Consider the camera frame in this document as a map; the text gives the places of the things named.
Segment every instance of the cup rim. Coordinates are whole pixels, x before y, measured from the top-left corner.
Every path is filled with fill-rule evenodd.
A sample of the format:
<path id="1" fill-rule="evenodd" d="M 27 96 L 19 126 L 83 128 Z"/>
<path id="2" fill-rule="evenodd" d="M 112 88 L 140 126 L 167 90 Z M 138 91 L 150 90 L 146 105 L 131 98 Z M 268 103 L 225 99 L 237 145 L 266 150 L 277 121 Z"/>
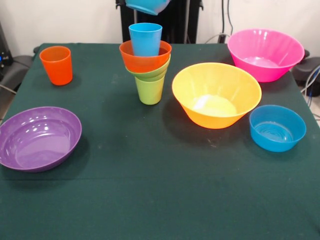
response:
<path id="1" fill-rule="evenodd" d="M 51 50 L 51 49 L 65 49 L 65 50 L 67 50 L 68 54 L 66 57 L 59 59 L 59 60 L 56 60 L 56 61 L 45 60 L 42 56 L 43 52 L 47 51 L 47 50 Z M 49 47 L 46 47 L 45 49 L 43 49 L 39 54 L 39 58 L 41 59 L 41 61 L 46 62 L 46 63 L 57 63 L 57 62 L 61 62 L 65 59 L 69 58 L 70 55 L 71 55 L 71 50 L 68 47 L 56 45 L 56 46 L 49 46 Z"/>
<path id="2" fill-rule="evenodd" d="M 153 25 L 153 26 L 157 26 L 158 29 L 152 30 L 152 31 L 141 31 L 141 30 L 132 29 L 133 26 L 137 26 L 137 25 Z M 138 33 L 155 33 L 155 32 L 158 32 L 162 29 L 163 29 L 163 27 L 160 24 L 152 23 L 152 22 L 138 22 L 138 23 L 131 24 L 129 26 L 129 30 L 134 31 L 134 32 L 138 32 Z"/>
<path id="3" fill-rule="evenodd" d="M 170 45 L 170 43 L 161 40 L 161 41 L 160 41 L 160 47 L 161 47 L 161 44 L 165 44 L 165 45 L 167 46 L 167 48 L 166 48 L 165 50 L 168 49 L 165 53 L 163 53 L 163 54 L 161 54 L 161 55 L 156 55 L 156 56 L 136 56 L 136 55 L 134 55 L 134 54 L 129 54 L 129 53 L 127 53 L 127 52 L 125 52 L 125 51 L 122 50 L 122 46 L 123 46 L 124 44 L 128 44 L 129 42 L 130 42 L 131 45 L 132 45 L 132 40 L 125 41 L 125 42 L 123 42 L 123 43 L 120 44 L 119 50 L 120 50 L 120 52 L 121 52 L 122 54 L 124 54 L 125 56 L 129 56 L 129 57 L 131 57 L 131 58 L 132 58 L 132 57 L 137 58 L 137 59 L 152 59 L 152 58 L 158 58 L 158 57 L 163 56 L 163 55 L 166 55 L 166 54 L 171 54 L 171 51 L 172 51 L 172 46 Z"/>

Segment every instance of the white wall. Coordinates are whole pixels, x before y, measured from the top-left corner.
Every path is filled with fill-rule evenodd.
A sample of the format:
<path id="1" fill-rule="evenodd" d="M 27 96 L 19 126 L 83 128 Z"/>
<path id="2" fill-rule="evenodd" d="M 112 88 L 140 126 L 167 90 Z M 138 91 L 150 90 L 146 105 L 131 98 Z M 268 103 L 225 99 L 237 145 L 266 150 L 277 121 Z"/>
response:
<path id="1" fill-rule="evenodd" d="M 222 30 L 221 0 L 202 0 L 197 43 Z M 230 34 L 225 2 L 226 32 Z M 295 37 L 313 56 L 320 56 L 320 0 L 230 0 L 233 32 L 247 28 L 275 29 Z"/>
<path id="2" fill-rule="evenodd" d="M 120 43 L 115 0 L 0 0 L 0 21 L 12 55 L 42 43 Z"/>
<path id="3" fill-rule="evenodd" d="M 203 4 L 197 43 L 222 29 L 221 0 L 203 0 Z M 235 32 L 255 27 L 279 30 L 297 38 L 316 56 L 320 56 L 319 13 L 320 0 L 230 0 Z M 14 56 L 32 54 L 34 47 L 45 42 L 122 41 L 115 0 L 0 0 L 0 21 Z M 227 15 L 225 22 L 229 33 Z"/>

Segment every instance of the pink bowl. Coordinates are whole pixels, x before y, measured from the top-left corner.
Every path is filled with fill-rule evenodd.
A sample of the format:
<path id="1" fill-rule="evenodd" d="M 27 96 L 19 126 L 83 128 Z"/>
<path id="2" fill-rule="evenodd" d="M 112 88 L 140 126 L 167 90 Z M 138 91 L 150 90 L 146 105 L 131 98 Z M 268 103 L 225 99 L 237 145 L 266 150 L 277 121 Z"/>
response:
<path id="1" fill-rule="evenodd" d="M 304 47 L 296 39 L 269 29 L 239 31 L 227 45 L 234 64 L 260 83 L 278 80 L 305 55 Z"/>

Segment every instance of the plastic cup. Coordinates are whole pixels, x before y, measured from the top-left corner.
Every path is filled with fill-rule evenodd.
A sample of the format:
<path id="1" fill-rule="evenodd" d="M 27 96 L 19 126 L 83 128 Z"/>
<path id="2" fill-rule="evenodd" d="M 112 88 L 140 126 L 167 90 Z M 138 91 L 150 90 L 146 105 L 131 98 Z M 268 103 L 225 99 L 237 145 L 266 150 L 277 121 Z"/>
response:
<path id="1" fill-rule="evenodd" d="M 159 54 L 162 26 L 156 23 L 142 22 L 129 26 L 135 56 L 152 57 Z"/>
<path id="2" fill-rule="evenodd" d="M 162 65 L 161 67 L 159 67 L 154 71 L 150 71 L 146 73 L 137 73 L 137 72 L 129 71 L 128 69 L 127 71 L 131 73 L 133 76 L 135 76 L 136 78 L 140 79 L 141 81 L 154 82 L 159 79 L 162 79 L 166 75 L 167 69 L 170 63 L 170 59 L 171 59 L 171 55 L 169 57 L 169 60 L 164 65 Z"/>
<path id="3" fill-rule="evenodd" d="M 165 77 L 157 81 L 142 81 L 135 77 L 139 99 L 143 104 L 155 105 L 160 102 L 164 88 Z"/>
<path id="4" fill-rule="evenodd" d="M 52 84 L 62 86 L 71 82 L 73 75 L 69 48 L 51 46 L 42 50 L 39 57 Z"/>
<path id="5" fill-rule="evenodd" d="M 160 42 L 159 55 L 135 56 L 132 41 L 120 44 L 119 50 L 125 67 L 134 73 L 148 73 L 163 66 L 169 59 L 172 47 L 165 41 Z"/>
<path id="6" fill-rule="evenodd" d="M 292 149 L 307 131 L 304 120 L 297 113 L 278 105 L 257 107 L 249 120 L 254 142 L 271 152 Z"/>

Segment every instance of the yellow bowl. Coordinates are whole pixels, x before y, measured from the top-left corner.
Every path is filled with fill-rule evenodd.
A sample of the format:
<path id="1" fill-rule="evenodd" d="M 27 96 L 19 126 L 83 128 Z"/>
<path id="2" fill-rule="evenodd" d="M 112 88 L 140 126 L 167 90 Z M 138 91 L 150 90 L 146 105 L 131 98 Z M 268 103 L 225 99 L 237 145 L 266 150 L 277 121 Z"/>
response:
<path id="1" fill-rule="evenodd" d="M 201 127 L 231 126 L 260 102 L 262 92 L 246 71 L 224 63 L 206 62 L 181 70 L 172 91 L 188 117 Z"/>

